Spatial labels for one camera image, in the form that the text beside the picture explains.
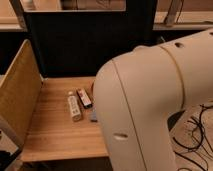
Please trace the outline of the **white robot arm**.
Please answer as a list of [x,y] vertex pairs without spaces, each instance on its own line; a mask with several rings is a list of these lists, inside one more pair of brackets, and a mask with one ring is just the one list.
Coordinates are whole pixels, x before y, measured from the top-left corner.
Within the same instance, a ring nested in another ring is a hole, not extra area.
[[213,29],[111,59],[93,98],[114,171],[176,171],[167,120],[213,100]]

